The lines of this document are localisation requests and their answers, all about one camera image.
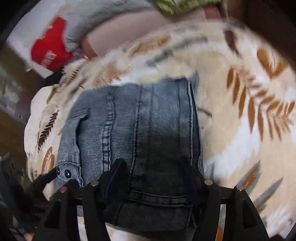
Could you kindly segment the grey denim pants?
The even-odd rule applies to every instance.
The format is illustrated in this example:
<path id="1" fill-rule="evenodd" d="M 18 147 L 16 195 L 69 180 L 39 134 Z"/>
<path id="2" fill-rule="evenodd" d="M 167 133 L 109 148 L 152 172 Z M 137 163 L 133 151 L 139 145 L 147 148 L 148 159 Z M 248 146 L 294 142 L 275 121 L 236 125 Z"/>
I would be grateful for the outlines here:
<path id="1" fill-rule="evenodd" d="M 86 90 L 62 128 L 57 157 L 59 188 L 80 187 L 113 163 L 126 163 L 105 220 L 133 233 L 180 238 L 194 228 L 179 163 L 203 168 L 198 117 L 190 80 L 126 84 Z"/>

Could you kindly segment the cream leaf-print blanket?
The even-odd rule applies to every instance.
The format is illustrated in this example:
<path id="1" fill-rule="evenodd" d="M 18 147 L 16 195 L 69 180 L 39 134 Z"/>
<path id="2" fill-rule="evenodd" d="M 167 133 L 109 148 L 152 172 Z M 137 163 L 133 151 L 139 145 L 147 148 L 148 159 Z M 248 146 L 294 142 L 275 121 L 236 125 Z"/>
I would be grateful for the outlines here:
<path id="1" fill-rule="evenodd" d="M 61 130 L 86 89 L 186 77 L 196 84 L 205 176 L 242 185 L 270 237 L 295 223 L 295 71 L 265 40 L 223 20 L 163 26 L 64 68 L 31 102 L 31 180 L 57 163 Z"/>

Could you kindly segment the red and white bag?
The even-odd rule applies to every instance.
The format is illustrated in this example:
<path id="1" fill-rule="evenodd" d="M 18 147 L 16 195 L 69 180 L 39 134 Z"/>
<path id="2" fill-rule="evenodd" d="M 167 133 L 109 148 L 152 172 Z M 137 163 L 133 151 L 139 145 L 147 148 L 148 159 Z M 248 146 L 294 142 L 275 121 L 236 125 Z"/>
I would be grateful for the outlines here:
<path id="1" fill-rule="evenodd" d="M 46 78 L 62 67 L 65 13 L 74 1 L 39 1 L 16 24 L 6 44 L 22 60 L 25 72 Z"/>

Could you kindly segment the pink and maroon bolster pillow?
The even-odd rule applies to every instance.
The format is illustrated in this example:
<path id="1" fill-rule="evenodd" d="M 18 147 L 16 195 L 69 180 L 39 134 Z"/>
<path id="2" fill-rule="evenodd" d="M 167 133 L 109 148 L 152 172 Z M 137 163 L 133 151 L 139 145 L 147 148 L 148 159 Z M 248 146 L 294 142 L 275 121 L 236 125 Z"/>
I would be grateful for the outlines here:
<path id="1" fill-rule="evenodd" d="M 177 16 L 166 16 L 157 9 L 142 9 L 117 15 L 99 24 L 81 39 L 80 47 L 90 59 L 96 56 L 101 57 L 125 42 L 144 36 L 168 24 L 219 18 L 221 15 L 215 6 L 198 8 Z"/>

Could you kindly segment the grey quilted pillow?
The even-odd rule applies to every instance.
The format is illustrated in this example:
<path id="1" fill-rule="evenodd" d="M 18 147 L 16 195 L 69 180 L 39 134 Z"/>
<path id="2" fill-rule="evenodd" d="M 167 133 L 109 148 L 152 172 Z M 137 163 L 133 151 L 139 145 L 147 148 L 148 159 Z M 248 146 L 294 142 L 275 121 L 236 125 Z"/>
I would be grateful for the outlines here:
<path id="1" fill-rule="evenodd" d="M 79 1 L 71 6 L 64 15 L 67 21 L 63 42 L 67 52 L 75 50 L 81 39 L 97 25 L 122 13 L 154 9 L 152 1 Z"/>

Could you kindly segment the green patterned cloth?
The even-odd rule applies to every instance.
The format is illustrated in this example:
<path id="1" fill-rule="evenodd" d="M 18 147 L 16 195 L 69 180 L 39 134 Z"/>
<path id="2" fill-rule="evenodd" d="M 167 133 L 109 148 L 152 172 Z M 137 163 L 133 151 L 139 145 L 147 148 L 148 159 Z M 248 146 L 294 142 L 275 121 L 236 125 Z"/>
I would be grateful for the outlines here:
<path id="1" fill-rule="evenodd" d="M 152 3 L 164 13 L 183 14 L 188 11 L 221 3 L 220 0 L 153 0 Z"/>

